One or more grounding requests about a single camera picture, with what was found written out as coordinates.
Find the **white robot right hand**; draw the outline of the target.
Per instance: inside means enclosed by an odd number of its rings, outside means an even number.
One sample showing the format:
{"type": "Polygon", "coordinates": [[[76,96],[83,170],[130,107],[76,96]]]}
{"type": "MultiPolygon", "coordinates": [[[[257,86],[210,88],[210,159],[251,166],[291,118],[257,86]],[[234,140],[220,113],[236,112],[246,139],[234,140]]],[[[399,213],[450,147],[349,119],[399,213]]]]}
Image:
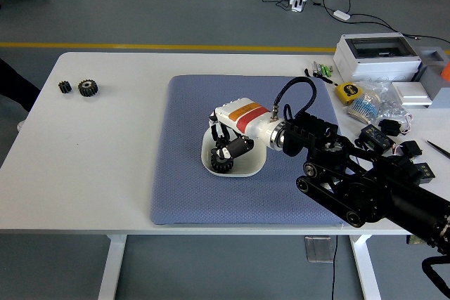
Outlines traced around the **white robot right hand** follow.
{"type": "Polygon", "coordinates": [[[278,109],[269,110],[249,98],[239,98],[214,109],[210,128],[220,160],[235,159],[251,151],[258,139],[272,150],[283,147],[285,122],[278,109]]]}

